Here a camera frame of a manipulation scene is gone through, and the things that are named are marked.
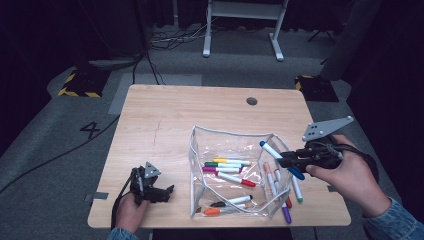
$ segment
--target wooden table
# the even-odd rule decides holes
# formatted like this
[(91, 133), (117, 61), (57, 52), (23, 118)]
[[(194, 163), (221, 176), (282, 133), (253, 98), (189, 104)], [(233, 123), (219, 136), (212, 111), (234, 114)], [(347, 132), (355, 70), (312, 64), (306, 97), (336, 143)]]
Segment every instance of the wooden table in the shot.
[[(257, 104), (249, 105), (249, 97)], [(348, 225), (350, 216), (343, 198), (309, 174), (299, 181), (304, 202), (297, 203), (294, 191), (290, 193), (290, 225), (278, 212), (272, 219), (190, 218), (188, 152), (194, 125), (246, 134), (273, 132), (295, 150), (303, 148), (301, 137), (310, 122), (305, 100), (297, 90), (132, 85), (97, 189), (109, 196), (94, 200), (88, 224), (110, 227), (113, 203), (131, 169), (149, 161), (162, 172), (155, 187), (174, 184), (175, 189), (168, 203), (149, 206), (143, 228)]]

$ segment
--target blue marker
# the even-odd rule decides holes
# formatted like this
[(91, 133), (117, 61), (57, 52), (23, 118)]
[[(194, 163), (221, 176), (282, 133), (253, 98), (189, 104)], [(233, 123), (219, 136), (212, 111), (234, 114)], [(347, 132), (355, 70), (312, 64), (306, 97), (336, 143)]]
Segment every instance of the blue marker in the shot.
[[(271, 156), (273, 156), (274, 158), (283, 158), (278, 152), (276, 152), (271, 146), (269, 146), (265, 141), (261, 141), (259, 143), (259, 145), (265, 149), (269, 154), (271, 154)], [(290, 167), (287, 168), (287, 170), (289, 170), (289, 172), (291, 172), (295, 177), (299, 178), (300, 180), (305, 180), (305, 175), (303, 175), (303, 173), (301, 173), (299, 170), (297, 170), (296, 168)]]

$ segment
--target clear plastic bag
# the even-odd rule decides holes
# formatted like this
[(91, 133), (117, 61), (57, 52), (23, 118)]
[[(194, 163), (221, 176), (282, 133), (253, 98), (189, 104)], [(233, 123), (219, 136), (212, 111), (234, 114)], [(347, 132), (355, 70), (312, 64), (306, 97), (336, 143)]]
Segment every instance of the clear plastic bag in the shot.
[[(290, 192), (292, 174), (281, 168), (275, 159), (259, 145), (267, 142), (277, 152), (288, 151), (284, 141), (274, 133), (238, 134), (194, 126), (190, 139), (191, 217), (268, 216), (281, 209)], [(256, 184), (246, 186), (203, 171), (206, 162), (214, 158), (250, 161), (239, 172), (225, 173)], [(269, 164), (273, 178), (271, 186), (264, 164)], [(251, 196), (251, 200), (233, 203), (233, 199)], [(211, 204), (221, 202), (224, 207), (212, 211)]]

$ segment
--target hazard tape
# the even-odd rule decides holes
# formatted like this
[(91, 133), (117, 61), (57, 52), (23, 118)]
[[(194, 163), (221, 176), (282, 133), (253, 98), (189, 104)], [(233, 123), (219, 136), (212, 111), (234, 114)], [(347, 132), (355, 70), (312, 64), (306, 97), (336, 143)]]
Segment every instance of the hazard tape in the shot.
[(66, 79), (65, 84), (63, 84), (62, 89), (59, 91), (59, 96), (71, 96), (71, 97), (101, 97), (102, 91), (84, 91), (84, 90), (74, 90), (71, 85), (75, 84), (75, 81), (78, 81), (76, 78), (76, 70), (72, 71), (71, 75)]
[[(308, 76), (308, 75), (302, 75), (301, 77), (303, 77), (303, 78), (313, 78), (313, 76)], [(302, 91), (302, 84), (300, 83), (299, 77), (294, 78), (294, 83), (295, 83), (296, 90)]]

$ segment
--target yellow black tape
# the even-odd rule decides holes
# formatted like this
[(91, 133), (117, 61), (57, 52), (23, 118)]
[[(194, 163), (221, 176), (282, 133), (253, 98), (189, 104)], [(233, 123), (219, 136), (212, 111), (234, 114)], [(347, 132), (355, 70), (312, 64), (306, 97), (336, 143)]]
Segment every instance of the yellow black tape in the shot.
[(296, 90), (302, 91), (302, 85), (300, 84), (300, 82), (296, 83)]
[(84, 80), (78, 77), (77, 70), (72, 71), (59, 91), (59, 96), (101, 97), (103, 86), (85, 86)]

